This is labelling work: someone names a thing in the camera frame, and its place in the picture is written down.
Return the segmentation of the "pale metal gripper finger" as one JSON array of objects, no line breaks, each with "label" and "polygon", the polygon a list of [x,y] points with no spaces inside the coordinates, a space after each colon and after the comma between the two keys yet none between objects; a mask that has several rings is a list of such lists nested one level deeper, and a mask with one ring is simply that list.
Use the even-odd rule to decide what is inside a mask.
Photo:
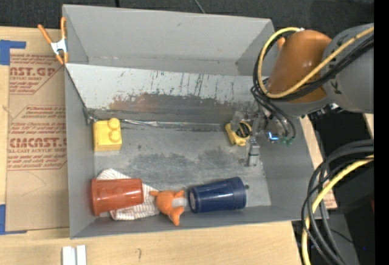
[{"label": "pale metal gripper finger", "polygon": [[247,153],[247,166],[257,166],[260,161],[260,144],[257,139],[249,139],[249,150]]},{"label": "pale metal gripper finger", "polygon": [[241,122],[244,120],[244,113],[236,111],[231,119],[231,130],[235,133],[242,132]]}]

